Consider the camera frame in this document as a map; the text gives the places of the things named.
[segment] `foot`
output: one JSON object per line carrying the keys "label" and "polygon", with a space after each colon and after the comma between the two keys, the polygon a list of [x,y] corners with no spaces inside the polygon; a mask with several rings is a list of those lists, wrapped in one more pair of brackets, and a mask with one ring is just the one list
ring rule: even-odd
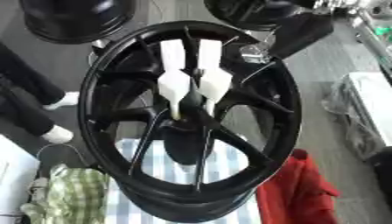
{"label": "foot", "polygon": [[79,101],[79,92],[66,92],[66,95],[64,97],[50,105],[45,105],[44,109],[46,110],[55,110],[61,107],[66,107],[66,106],[74,106],[77,105]]}
{"label": "foot", "polygon": [[74,133],[67,129],[61,128],[60,126],[54,125],[51,130],[46,132],[41,137],[52,144],[65,144],[74,138]]}

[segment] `green checkered cloth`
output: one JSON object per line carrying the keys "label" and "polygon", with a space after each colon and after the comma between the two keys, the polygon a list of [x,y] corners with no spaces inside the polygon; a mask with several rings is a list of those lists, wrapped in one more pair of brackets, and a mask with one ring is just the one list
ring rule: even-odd
{"label": "green checkered cloth", "polygon": [[47,195],[21,207],[32,224],[101,224],[108,178],[92,169],[51,170]]}

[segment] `red bag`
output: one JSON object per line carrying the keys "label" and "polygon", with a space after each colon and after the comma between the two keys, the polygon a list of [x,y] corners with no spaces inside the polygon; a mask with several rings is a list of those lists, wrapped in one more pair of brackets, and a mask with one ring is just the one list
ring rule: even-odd
{"label": "red bag", "polygon": [[262,224],[337,224],[339,192],[319,174],[305,150],[294,150],[281,170],[256,192]]}

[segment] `checkered tablecloth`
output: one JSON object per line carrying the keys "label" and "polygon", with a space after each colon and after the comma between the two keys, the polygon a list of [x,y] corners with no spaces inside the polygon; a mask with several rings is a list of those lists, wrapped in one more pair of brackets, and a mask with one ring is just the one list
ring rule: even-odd
{"label": "checkered tablecloth", "polygon": [[[138,140],[123,139],[116,144],[117,149],[126,157],[131,158],[136,150]],[[233,147],[216,141],[211,156],[206,161],[204,183],[230,177],[248,166],[248,159],[244,154]],[[156,179],[178,184],[190,184],[193,180],[194,166],[187,167],[186,171],[173,163],[166,154],[162,141],[155,141],[147,151],[143,171]],[[133,204],[120,191],[117,183],[109,181],[105,224],[169,224],[166,220],[154,217]],[[219,224],[261,224],[256,197],[232,213],[218,219],[204,223]]]}

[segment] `gray floor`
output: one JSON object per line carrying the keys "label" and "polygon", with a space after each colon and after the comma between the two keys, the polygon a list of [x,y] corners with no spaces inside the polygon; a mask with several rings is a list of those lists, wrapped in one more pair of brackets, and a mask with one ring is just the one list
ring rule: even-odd
{"label": "gray floor", "polygon": [[[217,22],[205,10],[201,0],[155,1],[160,10],[151,1],[139,0],[135,19],[116,36],[163,21],[196,19]],[[345,24],[337,23],[335,28],[333,35],[286,60],[299,85],[304,105],[304,124],[297,147],[308,150],[326,179],[342,192],[341,197],[336,199],[339,223],[387,224],[392,222],[392,215],[375,182],[375,175],[369,166],[345,147],[340,126],[320,105],[330,84],[342,75],[359,70],[377,70],[373,58],[362,45],[354,41],[353,34]],[[54,45],[33,37],[25,29],[18,3],[14,0],[0,2],[0,39],[54,83],[65,90],[78,90],[88,69],[88,45]],[[33,99],[30,102],[37,106]],[[62,108],[48,115],[75,132],[72,145],[80,149],[88,161],[92,161],[77,129],[75,109]],[[244,122],[247,119],[245,116],[237,113],[230,123],[249,132]],[[3,120],[0,120],[0,132],[32,154],[46,145]],[[74,159],[64,153],[56,151],[49,158]]]}

